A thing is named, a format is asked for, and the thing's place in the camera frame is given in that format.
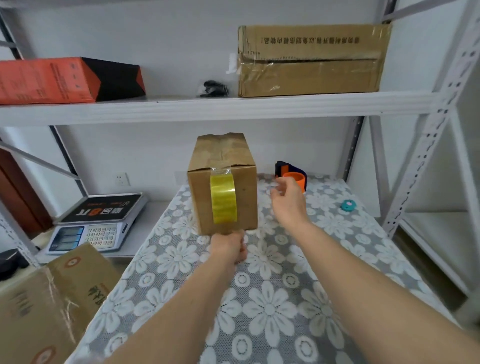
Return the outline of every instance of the red circular logo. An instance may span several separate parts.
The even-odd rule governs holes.
[[[77,265],[82,259],[79,256],[74,256],[65,263],[65,268],[71,268]]]
[[[48,364],[56,353],[57,349],[55,349],[55,346],[47,346],[34,356],[30,364]]]

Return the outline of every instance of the cardboard box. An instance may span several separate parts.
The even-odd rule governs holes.
[[[2,362],[63,363],[119,279],[83,244],[7,288],[0,296]]]
[[[237,221],[214,224],[210,194],[211,168],[230,168],[235,183]],[[254,230],[257,216],[257,167],[242,133],[197,138],[188,167],[188,183],[200,235]]]
[[[239,28],[239,96],[378,91],[391,25]]]
[[[0,61],[0,105],[70,104],[145,95],[140,67],[85,57]]]

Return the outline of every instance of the brown wooden door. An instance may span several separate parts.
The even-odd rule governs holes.
[[[0,149],[0,199],[29,238],[52,226],[52,219],[10,152]]]

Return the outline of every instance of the small teal round object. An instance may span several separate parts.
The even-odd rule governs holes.
[[[353,200],[345,200],[342,202],[342,206],[340,206],[340,208],[343,211],[347,211],[347,212],[351,212],[355,210],[356,207],[357,207],[357,204]]]

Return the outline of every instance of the person's left hand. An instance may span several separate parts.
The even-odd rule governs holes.
[[[219,257],[227,263],[236,264],[247,259],[247,247],[243,242],[243,230],[229,235],[215,234],[210,242],[211,256]]]

